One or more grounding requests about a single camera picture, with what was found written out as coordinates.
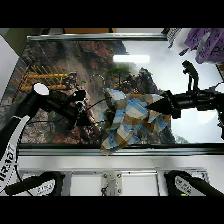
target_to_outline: purple lace fabric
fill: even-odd
[[[199,64],[205,61],[222,63],[224,62],[224,28],[192,28],[185,44],[193,50],[208,32],[210,36],[195,59]]]

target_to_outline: metal bracket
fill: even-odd
[[[119,196],[122,194],[122,173],[120,171],[103,172],[102,196]]]

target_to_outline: mountain image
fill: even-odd
[[[117,89],[125,94],[161,94],[150,71],[144,67],[137,69],[134,63],[113,62],[113,55],[127,54],[121,40],[29,40],[16,67],[20,70],[23,68],[26,74],[68,74],[66,78],[61,79],[66,88],[58,91],[70,96],[74,91],[84,89],[87,92],[86,108],[105,98],[105,88]],[[0,127],[7,123],[18,103],[29,92],[19,91],[23,85],[16,85],[16,80],[22,80],[22,75],[17,69],[12,74],[1,102]],[[30,85],[35,82],[37,80],[30,80]],[[46,79],[41,82],[49,85]],[[103,134],[100,121],[106,109],[106,102],[102,101],[88,110],[92,125],[83,127],[71,127],[70,122],[61,115],[40,109],[32,121],[54,122],[27,125],[23,132],[22,143],[100,144]],[[147,141],[142,142],[142,144],[175,143],[171,123],[162,132],[149,134]]]

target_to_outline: sky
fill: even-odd
[[[198,64],[195,61],[196,51],[179,56],[172,52],[167,41],[123,41],[129,54],[149,55],[147,64],[136,64],[153,74],[152,78],[159,89],[171,90],[173,94],[184,93],[188,87],[188,75],[183,73],[182,63],[190,61],[199,74],[199,88],[206,89],[222,81],[214,64]],[[190,143],[222,142],[221,128],[217,126],[216,111],[182,110],[181,118],[171,121],[174,135],[185,138]]]

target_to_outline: silver metal edge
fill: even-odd
[[[27,40],[76,40],[76,39],[163,39],[167,40],[162,33],[105,33],[105,34],[62,34],[62,35],[41,35],[28,36]]]
[[[223,155],[222,148],[120,149],[110,156]],[[100,149],[19,149],[20,156],[104,156]]]

